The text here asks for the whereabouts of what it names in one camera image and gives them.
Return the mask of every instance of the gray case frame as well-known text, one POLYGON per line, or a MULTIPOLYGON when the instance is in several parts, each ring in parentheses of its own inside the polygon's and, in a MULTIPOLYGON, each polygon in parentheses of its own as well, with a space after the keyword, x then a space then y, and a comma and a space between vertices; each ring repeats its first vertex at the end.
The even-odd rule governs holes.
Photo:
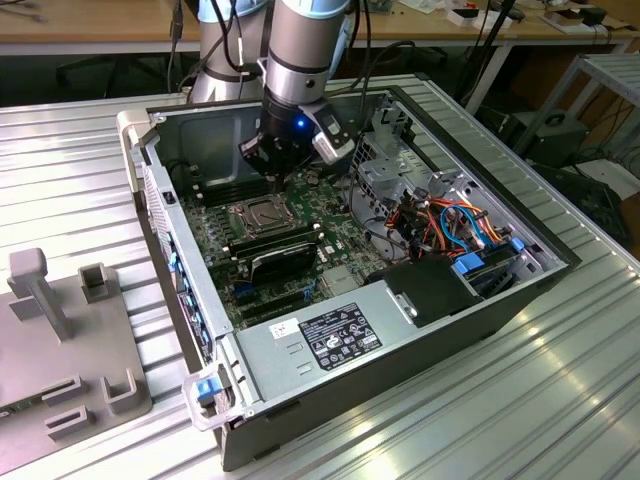
MULTIPOLYGON (((396 88, 372 89, 371 101, 387 92, 401 102, 415 125, 434 139, 465 175, 483 187, 487 198, 499 207, 502 214, 514 222, 529 241, 540 245, 557 265, 516 288, 420 329, 415 326, 412 328, 406 313, 389 296, 385 282, 380 281, 285 317, 232 333, 231 323, 180 204, 167 201, 172 198, 171 195, 175 199, 177 193, 162 164, 163 160, 172 157, 187 157, 199 164, 205 178, 216 179, 212 181, 214 184, 255 174, 243 164, 235 145, 253 134, 259 116, 259 104, 224 102, 201 106, 197 110, 191 107, 149 110, 157 126, 145 138, 146 145, 142 153, 145 159, 146 208, 152 228, 165 257, 168 258, 172 248, 180 255, 205 323, 221 352, 221 365, 233 372, 230 380, 234 392, 243 402, 244 408, 233 410, 226 421, 220 422, 220 428, 215 430, 221 447, 223 469, 226 471, 268 454, 349 408, 487 338, 528 303, 556 285, 579 263, 570 249, 404 92, 396 88), (227 128, 228 131, 217 132, 214 137, 212 132, 216 128, 227 128), (224 164, 207 160, 224 155, 230 159, 224 164), (173 245, 170 245, 167 233, 170 233, 173 245), (379 304, 371 304, 376 298, 384 300, 380 300, 379 304), (269 326, 291 317, 304 321, 352 301, 357 302, 363 311, 368 310, 365 312, 367 319, 379 334, 384 347, 330 372, 309 375, 304 380, 295 378, 289 372, 296 374, 297 367, 314 359, 308 349, 304 356, 296 360, 291 360, 292 356, 288 353, 288 357, 283 356, 282 352, 287 352, 297 343, 304 345, 302 335, 294 333, 285 339, 269 341, 269 326), (277 363, 278 358, 289 363, 277 363), (275 365, 269 365, 265 359, 273 359, 276 365, 290 370, 275 371, 275 365)), ((353 100, 348 96, 334 100, 343 118, 351 115, 353 100)), ((193 350, 192 342, 184 342, 182 346, 183 349, 193 350)))

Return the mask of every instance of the robotic arm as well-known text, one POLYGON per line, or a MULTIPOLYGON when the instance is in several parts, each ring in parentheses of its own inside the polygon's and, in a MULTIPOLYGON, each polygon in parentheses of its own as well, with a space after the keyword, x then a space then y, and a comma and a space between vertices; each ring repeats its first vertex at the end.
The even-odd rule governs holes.
MULTIPOLYGON (((220 24, 212 22, 217 16, 211 1, 216 0, 200 3, 201 56, 221 35, 220 24)), ((337 65, 346 43, 348 3, 349 0, 275 0, 274 5, 265 5, 238 0, 236 4, 243 33, 241 63, 255 62, 260 66, 264 90, 258 132, 242 143, 240 150, 243 158, 271 181, 275 191, 283 188, 286 176, 314 155, 314 150, 327 164, 333 164, 355 147, 351 135, 323 98, 332 67, 337 65), (266 42, 269 27, 271 33, 266 42)), ((222 7, 223 16, 228 19, 231 6, 222 7)), ((227 38, 230 55, 236 59, 240 58, 238 35, 239 30, 232 28, 227 38)), ((209 98, 202 97, 213 92, 216 100, 228 99, 229 94, 237 98, 246 77, 251 74, 232 69, 219 48, 198 77, 192 98, 206 101, 209 98)), ((255 94, 248 90, 248 96, 255 94)))

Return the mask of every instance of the barcode sticker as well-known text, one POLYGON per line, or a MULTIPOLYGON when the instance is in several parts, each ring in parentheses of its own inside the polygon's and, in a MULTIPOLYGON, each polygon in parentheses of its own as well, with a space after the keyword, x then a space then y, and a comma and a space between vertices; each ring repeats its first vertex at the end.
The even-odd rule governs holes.
POLYGON ((284 322, 270 325, 269 331, 271 331, 271 335, 273 335, 273 338, 276 340, 286 337, 287 335, 291 335, 292 333, 299 332, 300 328, 298 328, 298 319, 290 318, 284 322))

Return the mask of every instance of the blue plastic clip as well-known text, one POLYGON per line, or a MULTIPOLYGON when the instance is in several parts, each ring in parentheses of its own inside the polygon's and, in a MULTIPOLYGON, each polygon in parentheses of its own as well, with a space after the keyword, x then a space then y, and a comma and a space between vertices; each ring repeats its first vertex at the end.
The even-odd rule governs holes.
POLYGON ((169 271, 171 273, 176 271, 176 263, 178 262, 178 254, 173 252, 169 258, 169 271))
POLYGON ((207 406, 213 402, 213 397, 222 392, 222 382, 218 377, 209 377, 196 383, 198 389, 198 403, 207 406))
POLYGON ((516 252, 520 253, 524 250, 524 242, 517 237, 513 237, 511 239, 511 246, 515 249, 516 252))
POLYGON ((456 267, 456 270, 458 270, 462 275, 466 275, 471 270, 480 268, 483 265, 484 262, 476 253, 460 255, 456 257, 456 261, 453 263, 453 266, 456 267))

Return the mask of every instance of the black equipment box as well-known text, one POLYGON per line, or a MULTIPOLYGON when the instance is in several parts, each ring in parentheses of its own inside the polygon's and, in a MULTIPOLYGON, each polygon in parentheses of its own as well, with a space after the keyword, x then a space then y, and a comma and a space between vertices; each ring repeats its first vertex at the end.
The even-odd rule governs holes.
MULTIPOLYGON (((522 112, 509 115, 502 124, 498 137, 513 148, 538 112, 522 112)), ((560 168, 571 164, 571 155, 578 150, 589 129, 562 110, 554 110, 527 145, 523 158, 536 163, 560 168)))

